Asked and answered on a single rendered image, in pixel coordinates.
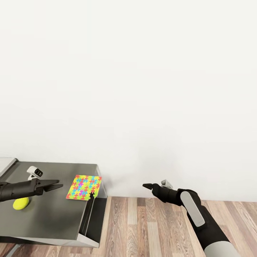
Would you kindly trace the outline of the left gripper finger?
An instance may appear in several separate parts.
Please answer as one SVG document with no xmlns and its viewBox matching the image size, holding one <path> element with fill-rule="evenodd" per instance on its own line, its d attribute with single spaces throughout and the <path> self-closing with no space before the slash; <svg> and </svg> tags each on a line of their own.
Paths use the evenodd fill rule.
<svg viewBox="0 0 257 257">
<path fill-rule="evenodd" d="M 56 183 L 59 183 L 59 180 L 38 180 L 37 182 L 35 182 L 34 191 L 39 192 L 38 188 L 49 186 Z"/>
<path fill-rule="evenodd" d="M 58 189 L 58 188 L 61 188 L 61 187 L 63 187 L 63 184 L 49 185 L 49 186 L 45 186 L 44 187 L 44 191 L 48 192 L 48 191 L 51 191 L 51 190 L 54 190 L 54 189 Z"/>
</svg>

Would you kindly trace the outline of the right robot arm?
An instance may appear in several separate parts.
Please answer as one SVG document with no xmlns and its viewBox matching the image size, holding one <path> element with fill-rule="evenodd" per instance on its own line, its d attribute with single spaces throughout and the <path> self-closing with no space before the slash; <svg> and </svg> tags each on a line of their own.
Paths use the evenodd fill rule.
<svg viewBox="0 0 257 257">
<path fill-rule="evenodd" d="M 197 192 L 181 188 L 173 190 L 173 185 L 167 179 L 161 181 L 161 184 L 149 183 L 142 186 L 152 190 L 152 194 L 162 202 L 183 205 L 186 208 L 189 221 L 206 257 L 241 257 L 207 208 L 201 205 Z"/>
</svg>

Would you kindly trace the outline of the jigsaw puzzle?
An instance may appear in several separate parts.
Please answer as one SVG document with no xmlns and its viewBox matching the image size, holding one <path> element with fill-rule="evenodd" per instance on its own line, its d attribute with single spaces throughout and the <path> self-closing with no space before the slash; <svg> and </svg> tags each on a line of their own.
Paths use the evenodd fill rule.
<svg viewBox="0 0 257 257">
<path fill-rule="evenodd" d="M 76 175 L 66 198 L 74 200 L 90 199 L 90 193 L 97 197 L 102 177 Z"/>
</svg>

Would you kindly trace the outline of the tennis ball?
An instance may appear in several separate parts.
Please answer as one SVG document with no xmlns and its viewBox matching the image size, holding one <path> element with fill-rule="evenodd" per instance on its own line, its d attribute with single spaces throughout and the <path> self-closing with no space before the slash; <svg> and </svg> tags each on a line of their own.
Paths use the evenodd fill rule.
<svg viewBox="0 0 257 257">
<path fill-rule="evenodd" d="M 28 205 L 28 202 L 29 202 L 28 197 L 16 199 L 15 202 L 13 203 L 13 208 L 15 210 L 22 210 L 24 207 Z"/>
</svg>

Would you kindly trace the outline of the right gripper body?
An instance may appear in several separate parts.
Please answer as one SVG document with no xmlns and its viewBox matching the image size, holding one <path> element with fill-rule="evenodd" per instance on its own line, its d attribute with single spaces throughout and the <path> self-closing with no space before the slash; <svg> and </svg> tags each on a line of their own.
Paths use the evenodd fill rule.
<svg viewBox="0 0 257 257">
<path fill-rule="evenodd" d="M 171 203 L 170 200 L 168 199 L 169 191 L 171 189 L 161 187 L 157 183 L 154 183 L 153 189 L 152 189 L 152 194 L 156 197 L 158 197 L 162 202 L 166 203 Z"/>
</svg>

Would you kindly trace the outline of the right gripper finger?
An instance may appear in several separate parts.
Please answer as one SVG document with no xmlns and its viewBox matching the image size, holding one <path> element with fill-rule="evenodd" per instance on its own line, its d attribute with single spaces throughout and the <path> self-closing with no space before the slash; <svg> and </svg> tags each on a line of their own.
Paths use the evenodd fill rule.
<svg viewBox="0 0 257 257">
<path fill-rule="evenodd" d="M 149 183 L 149 184 L 143 184 L 142 186 L 143 186 L 143 187 L 145 187 L 145 188 L 148 188 L 148 189 L 152 190 L 152 189 L 153 189 L 154 184 Z"/>
</svg>

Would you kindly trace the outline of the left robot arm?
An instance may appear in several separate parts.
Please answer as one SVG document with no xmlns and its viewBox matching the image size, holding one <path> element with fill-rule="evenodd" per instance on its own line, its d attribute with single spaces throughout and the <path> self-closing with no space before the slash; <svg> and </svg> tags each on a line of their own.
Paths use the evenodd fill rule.
<svg viewBox="0 0 257 257">
<path fill-rule="evenodd" d="M 43 172 L 37 167 L 31 166 L 27 172 L 31 174 L 28 181 L 13 184 L 0 182 L 0 202 L 35 195 L 40 196 L 43 195 L 43 191 L 48 192 L 63 187 L 63 184 L 53 185 L 59 183 L 59 180 L 40 180 L 37 178 L 43 175 Z"/>
</svg>

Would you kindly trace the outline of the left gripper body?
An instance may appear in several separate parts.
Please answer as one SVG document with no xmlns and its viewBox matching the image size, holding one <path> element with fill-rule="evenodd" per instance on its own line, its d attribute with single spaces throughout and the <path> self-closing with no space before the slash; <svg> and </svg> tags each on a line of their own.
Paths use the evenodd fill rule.
<svg viewBox="0 0 257 257">
<path fill-rule="evenodd" d="M 19 198 L 31 197 L 31 196 L 40 196 L 43 195 L 44 187 L 38 188 L 39 192 L 35 192 L 35 182 L 39 178 L 33 178 L 31 181 L 18 182 L 12 190 L 12 198 L 14 200 Z"/>
</svg>

